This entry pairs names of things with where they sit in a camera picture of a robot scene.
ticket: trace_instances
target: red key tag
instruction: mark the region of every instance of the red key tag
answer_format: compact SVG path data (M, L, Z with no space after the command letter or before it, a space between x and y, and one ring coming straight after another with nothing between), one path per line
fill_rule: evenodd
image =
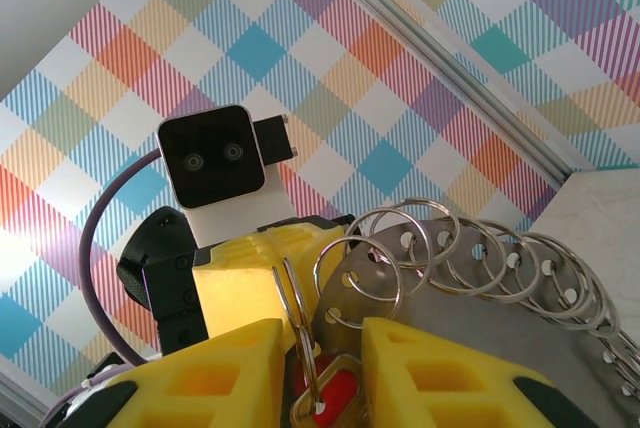
M366 427L362 366L349 355L339 355L317 378L322 404L307 389L291 408L294 428Z

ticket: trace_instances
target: colorful striped wall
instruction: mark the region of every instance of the colorful striped wall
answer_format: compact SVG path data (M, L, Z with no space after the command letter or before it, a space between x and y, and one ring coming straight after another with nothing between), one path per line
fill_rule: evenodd
M574 169L640 164L640 0L396 0Z
M103 187L155 147L163 118L227 103L288 114L299 156L281 175L301 215L421 195L526 228L554 195L354 0L101 0L0 103L0 365L23 386L60 394L110 349L76 272ZM154 324L114 269L167 204L158 162L118 194L93 245L100 299L144 354Z

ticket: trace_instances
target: yellow foam pad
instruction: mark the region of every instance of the yellow foam pad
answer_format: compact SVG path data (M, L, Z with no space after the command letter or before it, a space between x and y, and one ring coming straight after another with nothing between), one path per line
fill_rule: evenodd
M279 318L284 324L284 344L295 342L273 277L275 266L283 280L287 299L293 293L284 272L283 258L292 264L307 305L313 316L318 298L313 284L313 264L331 241L342 236L342 227L322 229L311 223L270 228L209 248L207 262L193 268L200 305L209 337L219 336L264 318ZM336 247L325 258L321 270L324 284L342 259Z
M553 428L513 384L522 366L382 318L362 330L373 428Z
M282 322L261 320L114 378L138 390L109 428L277 428Z

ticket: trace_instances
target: gray surface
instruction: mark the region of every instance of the gray surface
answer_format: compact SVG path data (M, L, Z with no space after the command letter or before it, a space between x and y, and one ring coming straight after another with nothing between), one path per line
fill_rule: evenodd
M439 223L441 222L425 223L434 243L435 235L443 226ZM401 226L392 227L375 235L375 238L384 242L402 260L406 258L402 258L404 250L397 240L404 231L406 228ZM472 274L481 273L480 263L471 256L471 249L482 241L482 236L477 232L463 228L462 241L451 256L452 262L463 276L471 278ZM495 250L489 244L487 247L488 259L495 264ZM507 253L516 249L515 245L508 247ZM536 252L541 248L543 251L548 250L538 246ZM344 319L354 322L361 321L365 315L386 316L391 308L390 303L369 300L342 283L342 275L347 271L354 271L363 288L378 295L393 295L396 288L392 269L384 264L371 262L366 256L368 249L364 244L359 245L337 267L324 288L313 320L314 332L324 350L347 351L356 356L360 350L360 332L339 324L327 323L324 313L328 308L337 307ZM552 255L551 252L545 253L541 261ZM532 265L527 263L525 254L522 255L522 261L520 270L524 273L523 281L526 284L531 279ZM557 255L556 262L562 268L561 259ZM558 272L563 288L577 287L574 276L566 276L567 270L559 269ZM405 286L411 288L418 279L417 276L409 270L403 270L403 274ZM455 286L451 277L441 268L434 272L434 276ZM550 280L550 277L545 277L535 298L547 307L557 307L557 295ZM519 305L448 295L429 286L404 298L396 321L538 371L554 382L599 426L637 426L640 404L621 394L622 381L613 367L602 360L603 345L592 335L569 332Z

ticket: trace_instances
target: camera lens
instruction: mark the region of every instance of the camera lens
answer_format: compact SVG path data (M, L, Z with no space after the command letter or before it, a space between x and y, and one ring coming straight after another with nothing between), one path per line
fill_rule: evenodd
M200 171L204 166L204 158L198 153L191 153L184 159L184 166L189 171Z
M224 157L229 161L238 161L242 158L242 147L235 143L229 143L224 147Z

